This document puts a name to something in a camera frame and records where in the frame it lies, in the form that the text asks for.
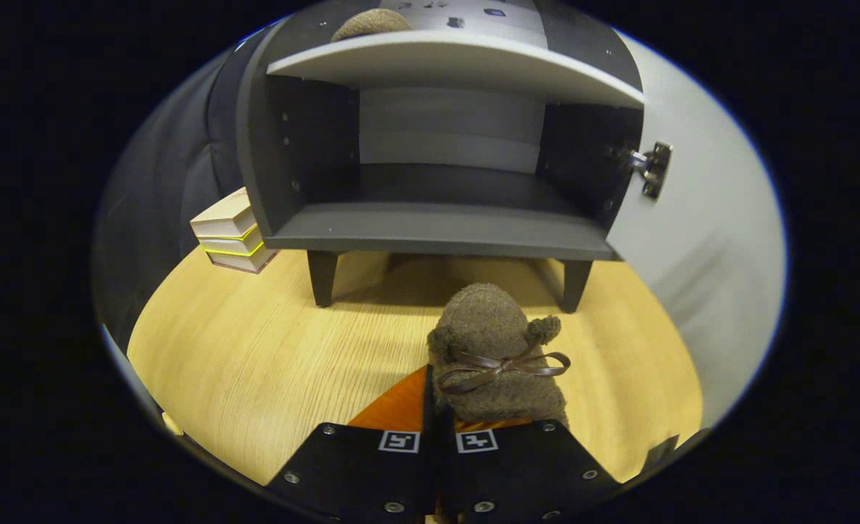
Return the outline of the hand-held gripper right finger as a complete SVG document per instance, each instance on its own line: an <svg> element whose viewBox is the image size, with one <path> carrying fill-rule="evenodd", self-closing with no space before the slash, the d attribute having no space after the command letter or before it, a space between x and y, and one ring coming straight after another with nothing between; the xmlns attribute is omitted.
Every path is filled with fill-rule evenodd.
<svg viewBox="0 0 860 524"><path fill-rule="evenodd" d="M573 523L623 489L556 420L457 432L446 408L439 437L443 523Z"/></svg>

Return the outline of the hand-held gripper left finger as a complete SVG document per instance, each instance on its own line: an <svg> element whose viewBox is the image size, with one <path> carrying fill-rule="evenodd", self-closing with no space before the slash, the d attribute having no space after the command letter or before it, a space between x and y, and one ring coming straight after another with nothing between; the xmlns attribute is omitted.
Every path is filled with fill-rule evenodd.
<svg viewBox="0 0 860 524"><path fill-rule="evenodd" d="M318 424L267 483L267 494L317 523L425 521L435 508L429 377L422 366L349 424Z"/></svg>

